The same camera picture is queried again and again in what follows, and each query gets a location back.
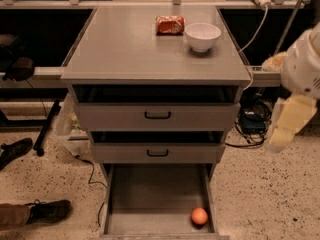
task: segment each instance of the black shoe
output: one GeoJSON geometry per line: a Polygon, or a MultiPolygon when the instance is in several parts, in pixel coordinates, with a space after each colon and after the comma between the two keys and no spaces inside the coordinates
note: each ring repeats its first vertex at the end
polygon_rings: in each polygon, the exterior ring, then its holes
{"type": "Polygon", "coordinates": [[[11,145],[2,144],[1,149],[4,151],[0,155],[0,171],[14,159],[27,154],[32,146],[33,142],[30,138],[19,140],[11,145]]]}
{"type": "Polygon", "coordinates": [[[71,202],[68,200],[51,203],[41,203],[39,200],[35,200],[34,203],[26,205],[32,206],[27,224],[57,223],[64,220],[71,210],[71,202]]]}

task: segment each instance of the ball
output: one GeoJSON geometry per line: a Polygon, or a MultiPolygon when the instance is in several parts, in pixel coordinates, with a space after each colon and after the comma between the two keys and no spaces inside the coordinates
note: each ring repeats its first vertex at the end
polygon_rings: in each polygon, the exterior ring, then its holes
{"type": "Polygon", "coordinates": [[[195,208],[191,213],[191,220],[198,226],[203,226],[208,222],[208,214],[203,208],[195,208]]]}

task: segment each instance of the cabinet top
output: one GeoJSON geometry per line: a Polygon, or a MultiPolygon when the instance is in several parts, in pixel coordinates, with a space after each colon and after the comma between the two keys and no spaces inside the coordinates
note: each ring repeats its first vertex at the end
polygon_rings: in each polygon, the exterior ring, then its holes
{"type": "Polygon", "coordinates": [[[99,7],[84,30],[61,79],[66,82],[213,83],[245,86],[241,58],[212,5],[110,4],[99,7]],[[157,16],[179,15],[185,25],[205,22],[221,29],[215,47],[193,52],[184,35],[156,34],[157,16]]]}

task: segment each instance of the white bowl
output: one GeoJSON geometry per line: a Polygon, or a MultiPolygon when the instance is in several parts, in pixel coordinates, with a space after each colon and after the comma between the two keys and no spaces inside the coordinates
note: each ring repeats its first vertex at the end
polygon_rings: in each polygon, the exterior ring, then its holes
{"type": "Polygon", "coordinates": [[[193,23],[185,28],[184,33],[193,50],[205,52],[217,42],[221,30],[208,23],[193,23]]]}

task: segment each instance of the drawer handle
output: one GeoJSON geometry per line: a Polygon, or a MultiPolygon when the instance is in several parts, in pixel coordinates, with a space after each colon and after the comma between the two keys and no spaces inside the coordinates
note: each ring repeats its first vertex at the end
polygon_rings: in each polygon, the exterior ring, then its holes
{"type": "Polygon", "coordinates": [[[165,157],[169,155],[169,150],[167,149],[166,151],[152,151],[147,149],[147,155],[151,157],[165,157]]]}
{"type": "Polygon", "coordinates": [[[167,114],[163,116],[158,115],[152,115],[150,112],[144,112],[144,117],[147,119],[169,119],[171,117],[171,112],[169,111],[167,114]]]}

